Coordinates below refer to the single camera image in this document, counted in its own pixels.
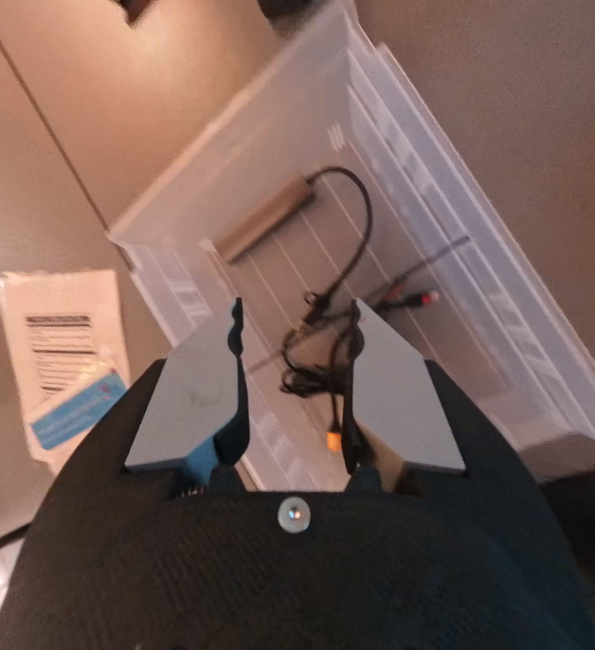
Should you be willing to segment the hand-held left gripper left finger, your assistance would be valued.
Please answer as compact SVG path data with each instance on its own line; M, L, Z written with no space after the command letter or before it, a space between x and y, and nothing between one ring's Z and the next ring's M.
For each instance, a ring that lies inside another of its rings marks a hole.
M243 300L201 324L165 360L125 460L131 472L179 470L209 483L250 442Z

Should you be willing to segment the barcode paper sheet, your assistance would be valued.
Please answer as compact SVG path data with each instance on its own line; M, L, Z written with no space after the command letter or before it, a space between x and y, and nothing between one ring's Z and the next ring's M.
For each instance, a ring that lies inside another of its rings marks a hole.
M116 274L6 272L0 277L0 315L27 448L34 460L58 475L93 428L45 451L28 430L26 416L101 370L115 369L127 390L131 386Z

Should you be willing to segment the grey usb hub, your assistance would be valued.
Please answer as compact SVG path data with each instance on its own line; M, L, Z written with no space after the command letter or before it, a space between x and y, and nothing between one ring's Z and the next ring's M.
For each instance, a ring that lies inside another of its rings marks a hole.
M346 177L358 188L364 201L366 225L359 245L346 266L338 272L336 279L323 293L315 294L310 300L310 309L302 320L302 328L313 328L324 319L334 295L356 268L368 248L374 230L374 210L369 192L357 174L340 166L323 167L310 175L293 173L270 198L261 201L242 220L228 226L213 240L216 253L226 263L233 264L274 232L290 216L312 202L316 198L313 189L316 182L332 174Z

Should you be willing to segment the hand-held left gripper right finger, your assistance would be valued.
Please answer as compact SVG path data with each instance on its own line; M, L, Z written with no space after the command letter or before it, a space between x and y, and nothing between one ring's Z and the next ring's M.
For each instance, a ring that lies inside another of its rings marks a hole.
M348 474L374 468L387 492L413 470L464 474L423 355L361 300L351 305L347 332L342 455Z

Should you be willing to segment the blue banner leaflet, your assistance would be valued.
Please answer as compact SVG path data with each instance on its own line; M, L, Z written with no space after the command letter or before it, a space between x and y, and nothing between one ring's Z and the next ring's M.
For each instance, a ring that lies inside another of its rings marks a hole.
M115 369L101 370L41 403L26 416L28 430L51 451L90 430L126 392Z

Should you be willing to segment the translucent plastic storage bin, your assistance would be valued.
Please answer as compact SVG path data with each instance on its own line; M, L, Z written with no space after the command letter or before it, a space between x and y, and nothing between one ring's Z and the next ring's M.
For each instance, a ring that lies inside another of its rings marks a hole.
M251 443L263 490L337 490L346 473L326 447L325 396L283 394L283 337L343 269L364 202L341 175L235 263L215 244L294 173L341 166L374 209L369 251L331 310L367 302L419 260L405 291L440 299L390 325L436 360L500 429L536 478L595 471L595 362L520 246L385 45L352 3L318 12L253 83L114 223L132 280L172 346L243 299Z

